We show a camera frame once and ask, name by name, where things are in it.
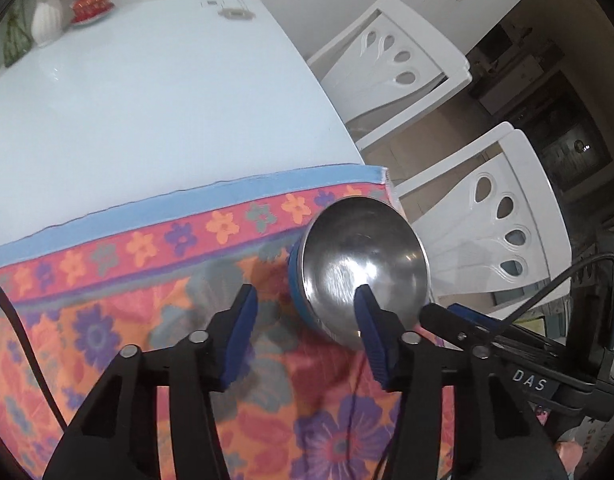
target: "table top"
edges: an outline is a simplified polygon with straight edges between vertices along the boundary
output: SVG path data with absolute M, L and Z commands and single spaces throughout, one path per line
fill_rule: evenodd
M 362 164 L 263 4 L 213 2 L 126 6 L 0 73 L 0 245 L 178 189 Z

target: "orange flower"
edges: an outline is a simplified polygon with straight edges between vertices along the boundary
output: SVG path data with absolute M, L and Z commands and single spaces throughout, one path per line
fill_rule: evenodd
M 87 274 L 87 267 L 82 262 L 82 253 L 77 251 L 67 251 L 59 267 L 62 272 L 67 274 L 69 286 L 76 283 L 78 278 Z
M 294 196 L 291 193 L 287 193 L 285 198 L 287 202 L 283 202 L 280 207 L 283 208 L 283 211 L 292 214 L 293 223 L 298 225 L 302 224 L 303 216 L 311 214 L 311 209 L 305 205 L 305 198 L 302 196 Z
M 133 254 L 133 263 L 136 267 L 144 266 L 148 258 L 158 254 L 153 244 L 153 234 L 144 235 L 140 231 L 132 233 L 132 241 L 125 246 L 127 252 Z
M 34 287 L 34 280 L 28 267 L 20 267 L 14 274 L 14 280 L 18 284 L 18 296 L 21 298 Z
M 347 184 L 347 187 L 345 188 L 345 192 L 343 193 L 343 196 L 362 196 L 362 195 L 363 195 L 362 190 L 351 187 L 349 184 Z
M 229 235 L 234 235 L 241 230 L 233 222 L 233 213 L 222 214 L 220 211 L 212 211 L 212 219 L 205 226 L 210 233 L 216 233 L 216 240 L 220 245 L 225 245 Z

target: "tablecloth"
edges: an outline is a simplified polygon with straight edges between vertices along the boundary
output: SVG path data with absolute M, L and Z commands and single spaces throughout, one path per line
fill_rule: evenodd
M 66 420 L 126 344 L 163 348 L 231 305 L 242 283 L 260 301 L 239 379 L 212 405 L 234 480 L 368 478 L 395 423 L 362 352 L 308 329 L 289 296 L 289 248 L 337 198 L 398 206 L 383 168 L 296 170 L 109 209 L 0 247 L 16 306 Z M 439 476 L 450 469 L 446 392 Z M 175 478 L 167 388 L 159 391 L 161 472 Z M 0 435 L 40 478 L 60 430 L 0 313 Z

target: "chair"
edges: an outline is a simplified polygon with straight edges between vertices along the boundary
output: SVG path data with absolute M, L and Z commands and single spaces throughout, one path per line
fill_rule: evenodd
M 412 224 L 429 259 L 434 297 L 495 292 L 553 279 L 572 263 L 561 211 L 527 137 L 502 123 L 431 168 L 396 186 L 399 198 L 460 163 L 500 145 Z M 541 303 L 565 296 L 569 280 Z M 522 301 L 498 305 L 502 319 Z
M 348 128 L 365 133 L 356 142 L 360 151 L 472 80 L 465 56 L 400 0 L 378 0 L 307 64 Z M 350 121 L 360 126 L 350 128 Z

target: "silver bolt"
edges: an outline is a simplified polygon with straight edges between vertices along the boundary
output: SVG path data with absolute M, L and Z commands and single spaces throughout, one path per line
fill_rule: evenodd
M 401 336 L 402 342 L 407 343 L 408 345 L 417 345 L 420 343 L 420 335 L 416 332 L 405 332 Z
M 138 347 L 136 345 L 125 345 L 120 350 L 122 357 L 133 357 L 138 353 Z
M 476 345 L 472 348 L 472 354 L 478 359 L 487 359 L 490 356 L 490 349 L 483 345 Z
M 189 334 L 189 340 L 192 343 L 204 343 L 209 339 L 209 334 L 205 330 L 196 330 Z

